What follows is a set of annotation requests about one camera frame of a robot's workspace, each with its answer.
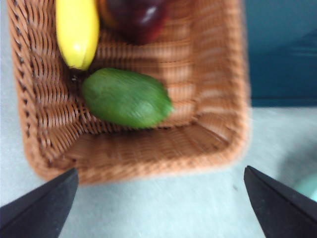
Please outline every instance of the woven basket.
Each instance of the woven basket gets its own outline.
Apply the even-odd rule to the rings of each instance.
[[[131,130],[90,114],[56,43],[53,0],[7,0],[27,159],[43,178],[76,167],[81,183],[210,169],[236,160],[247,139],[249,90],[239,0],[174,0],[156,42],[134,46],[102,29],[89,72],[149,74],[175,111]]]

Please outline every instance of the floor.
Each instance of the floor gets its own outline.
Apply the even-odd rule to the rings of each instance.
[[[1,1],[0,204],[44,182],[27,164]],[[317,171],[317,108],[252,110],[252,136],[238,164],[213,173],[78,189],[60,238],[263,238],[243,184],[251,165],[293,186]]]

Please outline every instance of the red apple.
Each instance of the red apple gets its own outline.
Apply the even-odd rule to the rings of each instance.
[[[98,0],[104,24],[128,42],[143,45],[154,41],[167,19],[168,0]]]

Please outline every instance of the green fruit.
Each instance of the green fruit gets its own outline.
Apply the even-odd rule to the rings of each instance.
[[[96,117],[134,128],[154,126],[173,109],[159,81],[114,68],[100,69],[90,75],[82,85],[82,94]]]

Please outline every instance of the yellow banana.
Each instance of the yellow banana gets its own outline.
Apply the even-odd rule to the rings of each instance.
[[[99,37],[96,0],[56,0],[56,34],[66,64],[87,70]]]

